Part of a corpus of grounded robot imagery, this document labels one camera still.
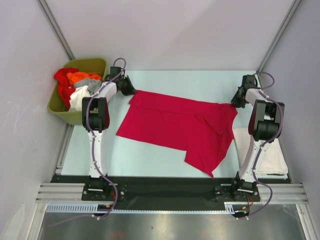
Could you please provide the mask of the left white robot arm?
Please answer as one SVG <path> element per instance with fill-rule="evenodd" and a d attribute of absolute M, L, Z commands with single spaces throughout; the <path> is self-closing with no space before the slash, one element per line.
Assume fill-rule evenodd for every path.
<path fill-rule="evenodd" d="M 130 96 L 137 90 L 124 67 L 111 66 L 100 88 L 92 96 L 82 99 L 82 125 L 88 132 L 90 146 L 90 168 L 83 187 L 83 201 L 103 201 L 115 195 L 116 190 L 108 179 L 104 146 L 111 122 L 108 103 L 117 92 Z"/>

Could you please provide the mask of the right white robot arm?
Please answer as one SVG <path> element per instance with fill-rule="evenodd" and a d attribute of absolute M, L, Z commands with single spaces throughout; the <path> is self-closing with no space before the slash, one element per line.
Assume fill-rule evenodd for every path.
<path fill-rule="evenodd" d="M 264 90 L 272 87 L 274 83 L 275 78 L 267 72 L 244 75 L 230 101 L 235 108 L 244 108 L 247 104 L 253 107 L 248 124 L 249 147 L 244 163 L 230 188 L 231 197 L 239 202 L 258 192 L 258 173 L 264 155 L 282 132 L 285 105 L 264 93 Z"/>

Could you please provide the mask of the crimson red t shirt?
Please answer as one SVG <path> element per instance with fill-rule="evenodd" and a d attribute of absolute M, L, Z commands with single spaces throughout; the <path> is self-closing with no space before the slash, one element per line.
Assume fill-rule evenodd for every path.
<path fill-rule="evenodd" d="M 234 139 L 234 106 L 143 90 L 129 105 L 117 136 L 185 151 L 187 164 L 214 176 Z"/>

